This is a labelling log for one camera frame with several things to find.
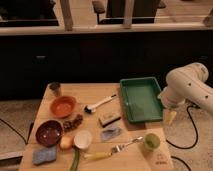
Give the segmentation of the yellowish translucent gripper finger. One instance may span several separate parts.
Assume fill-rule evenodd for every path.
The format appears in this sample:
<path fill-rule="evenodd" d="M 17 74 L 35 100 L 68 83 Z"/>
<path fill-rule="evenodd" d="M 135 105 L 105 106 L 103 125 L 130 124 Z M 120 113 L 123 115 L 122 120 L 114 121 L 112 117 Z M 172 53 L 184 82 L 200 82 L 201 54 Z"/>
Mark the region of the yellowish translucent gripper finger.
<path fill-rule="evenodd" d="M 177 115 L 176 111 L 170 111 L 167 114 L 166 124 L 170 125 L 173 122 L 173 120 L 175 119 L 176 115 Z"/>

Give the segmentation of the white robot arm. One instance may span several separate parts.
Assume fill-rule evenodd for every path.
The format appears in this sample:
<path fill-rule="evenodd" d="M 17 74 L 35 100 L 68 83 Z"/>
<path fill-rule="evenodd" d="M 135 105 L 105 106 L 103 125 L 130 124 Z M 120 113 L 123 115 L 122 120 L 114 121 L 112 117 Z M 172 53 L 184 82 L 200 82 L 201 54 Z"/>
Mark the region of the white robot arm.
<path fill-rule="evenodd" d="M 169 71 L 167 86 L 159 93 L 163 109 L 163 122 L 171 124 L 176 117 L 175 108 L 187 100 L 213 115 L 213 88 L 206 84 L 209 77 L 207 67 L 202 63 L 191 63 Z"/>

